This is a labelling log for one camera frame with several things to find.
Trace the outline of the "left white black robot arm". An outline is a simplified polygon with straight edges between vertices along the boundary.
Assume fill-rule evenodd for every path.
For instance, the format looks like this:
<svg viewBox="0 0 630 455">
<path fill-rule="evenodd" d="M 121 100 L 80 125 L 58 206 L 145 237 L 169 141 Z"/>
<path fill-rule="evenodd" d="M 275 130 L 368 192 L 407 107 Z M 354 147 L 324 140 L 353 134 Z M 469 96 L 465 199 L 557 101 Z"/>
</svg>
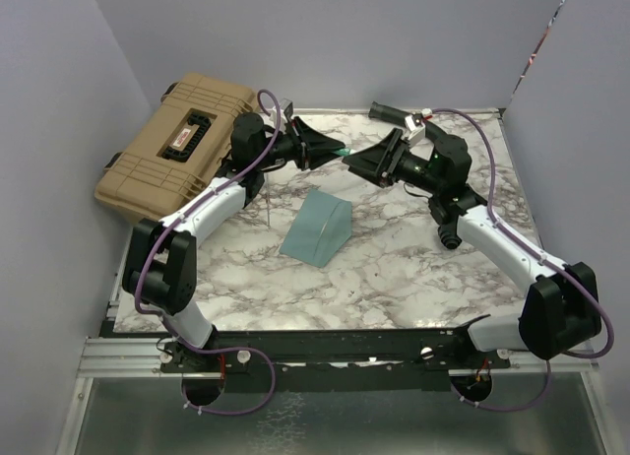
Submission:
<svg viewBox="0 0 630 455">
<path fill-rule="evenodd" d="M 132 230 L 122 288 L 136 309 L 159 317 L 176 337 L 187 342 L 183 358 L 203 371 L 217 359 L 210 341 L 215 326 L 194 301 L 197 248 L 224 221 L 258 195 L 264 175 L 293 162 L 316 169 L 339 157 L 345 144 L 308 126 L 301 118 L 265 123 L 259 113 L 243 113 L 233 122 L 228 156 L 202 193 L 176 212 L 158 220 L 140 220 Z"/>
</svg>

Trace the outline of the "teal paper envelope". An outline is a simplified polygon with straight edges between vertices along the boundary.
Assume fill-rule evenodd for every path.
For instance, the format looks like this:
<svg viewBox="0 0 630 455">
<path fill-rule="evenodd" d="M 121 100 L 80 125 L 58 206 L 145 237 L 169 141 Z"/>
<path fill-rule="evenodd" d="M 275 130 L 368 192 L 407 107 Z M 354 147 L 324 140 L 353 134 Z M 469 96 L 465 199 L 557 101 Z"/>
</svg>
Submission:
<svg viewBox="0 0 630 455">
<path fill-rule="evenodd" d="M 351 237 L 351 213 L 351 202 L 311 189 L 285 236 L 280 254 L 317 268 L 325 267 Z M 328 218 L 336 219 L 337 224 L 321 236 Z"/>
</svg>

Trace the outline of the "green white glue stick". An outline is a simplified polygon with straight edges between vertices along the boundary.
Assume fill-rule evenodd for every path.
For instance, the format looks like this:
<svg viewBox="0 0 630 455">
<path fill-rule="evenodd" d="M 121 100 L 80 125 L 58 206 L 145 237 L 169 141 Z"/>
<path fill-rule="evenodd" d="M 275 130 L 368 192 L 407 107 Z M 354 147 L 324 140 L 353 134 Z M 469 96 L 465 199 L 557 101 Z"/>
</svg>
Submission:
<svg viewBox="0 0 630 455">
<path fill-rule="evenodd" d="M 353 153 L 354 153 L 354 150 L 350 148 L 343 148 L 343 149 L 338 149 L 338 150 L 333 151 L 333 154 L 338 157 L 347 157 L 349 155 L 352 155 Z"/>
</svg>

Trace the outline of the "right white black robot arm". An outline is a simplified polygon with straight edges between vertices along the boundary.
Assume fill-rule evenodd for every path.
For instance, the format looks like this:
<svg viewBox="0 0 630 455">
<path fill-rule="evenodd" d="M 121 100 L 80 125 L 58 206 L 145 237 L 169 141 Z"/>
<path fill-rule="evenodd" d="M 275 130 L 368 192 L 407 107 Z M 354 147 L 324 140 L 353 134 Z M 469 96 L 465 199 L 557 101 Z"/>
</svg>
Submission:
<svg viewBox="0 0 630 455">
<path fill-rule="evenodd" d="M 488 200 L 468 184 L 472 158 L 466 141 L 441 129 L 428 135 L 428 159 L 414 155 L 401 129 L 367 149 L 344 157 L 349 172 L 379 186 L 401 181 L 427 193 L 442 244 L 465 242 L 482 252 L 524 296 L 518 315 L 482 317 L 452 344 L 454 360 L 474 367 L 488 352 L 528 351 L 549 360 L 596 336 L 597 281 L 584 263 L 568 265 L 546 254 L 491 213 Z"/>
</svg>

